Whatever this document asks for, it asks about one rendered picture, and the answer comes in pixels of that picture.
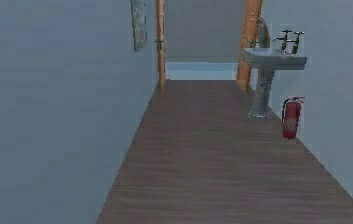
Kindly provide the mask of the dark metal tap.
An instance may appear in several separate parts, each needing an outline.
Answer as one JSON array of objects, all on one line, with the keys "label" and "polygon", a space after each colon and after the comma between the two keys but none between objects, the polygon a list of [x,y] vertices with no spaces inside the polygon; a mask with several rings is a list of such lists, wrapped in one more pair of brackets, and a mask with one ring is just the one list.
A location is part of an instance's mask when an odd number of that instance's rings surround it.
[{"label": "dark metal tap", "polygon": [[299,48],[299,42],[300,42],[300,36],[304,35],[305,32],[303,31],[296,31],[294,32],[294,34],[296,34],[296,39],[295,40],[287,40],[287,42],[293,43],[293,47],[292,47],[292,51],[291,54],[297,54],[298,52],[298,48]]},{"label": "dark metal tap", "polygon": [[282,30],[281,31],[282,33],[284,33],[285,35],[283,37],[276,37],[272,40],[272,42],[275,42],[276,40],[281,40],[281,47],[280,49],[281,50],[285,50],[286,49],[286,46],[287,46],[287,42],[288,42],[288,34],[289,33],[292,33],[293,31],[292,30]]}]

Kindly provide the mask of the red fire extinguisher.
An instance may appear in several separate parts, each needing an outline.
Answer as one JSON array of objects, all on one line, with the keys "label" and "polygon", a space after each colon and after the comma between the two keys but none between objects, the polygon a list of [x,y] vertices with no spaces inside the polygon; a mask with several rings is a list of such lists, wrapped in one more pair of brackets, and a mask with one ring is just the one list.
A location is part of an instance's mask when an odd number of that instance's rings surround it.
[{"label": "red fire extinguisher", "polygon": [[300,112],[304,97],[292,97],[284,101],[282,110],[282,136],[294,139],[297,134]]}]

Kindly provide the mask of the white pedestal sink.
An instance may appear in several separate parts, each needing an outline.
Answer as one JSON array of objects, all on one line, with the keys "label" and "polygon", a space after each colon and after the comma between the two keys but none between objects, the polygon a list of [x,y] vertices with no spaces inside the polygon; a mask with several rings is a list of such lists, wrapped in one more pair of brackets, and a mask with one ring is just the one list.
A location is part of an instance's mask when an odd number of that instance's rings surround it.
[{"label": "white pedestal sink", "polygon": [[244,48],[241,58],[258,70],[258,79],[248,113],[250,118],[266,118],[274,74],[277,70],[303,70],[307,57],[273,48]]}]

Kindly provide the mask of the orange wooden door frame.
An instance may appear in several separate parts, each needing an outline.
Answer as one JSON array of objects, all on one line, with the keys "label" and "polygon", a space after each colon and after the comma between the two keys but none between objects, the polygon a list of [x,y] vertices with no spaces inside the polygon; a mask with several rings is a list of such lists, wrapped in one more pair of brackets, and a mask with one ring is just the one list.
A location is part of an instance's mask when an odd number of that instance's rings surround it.
[{"label": "orange wooden door frame", "polygon": [[161,90],[165,87],[165,23],[164,23],[164,0],[155,0],[156,3],[156,24],[157,24],[157,52],[158,52],[158,86]]}]

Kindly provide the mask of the grey framed wall picture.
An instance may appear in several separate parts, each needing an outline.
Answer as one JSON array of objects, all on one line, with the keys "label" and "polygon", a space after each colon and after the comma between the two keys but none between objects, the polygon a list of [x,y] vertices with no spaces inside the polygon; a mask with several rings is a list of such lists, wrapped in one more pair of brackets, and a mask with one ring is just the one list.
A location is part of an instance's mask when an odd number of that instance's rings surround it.
[{"label": "grey framed wall picture", "polygon": [[140,51],[147,41],[145,0],[130,0],[134,50]]}]

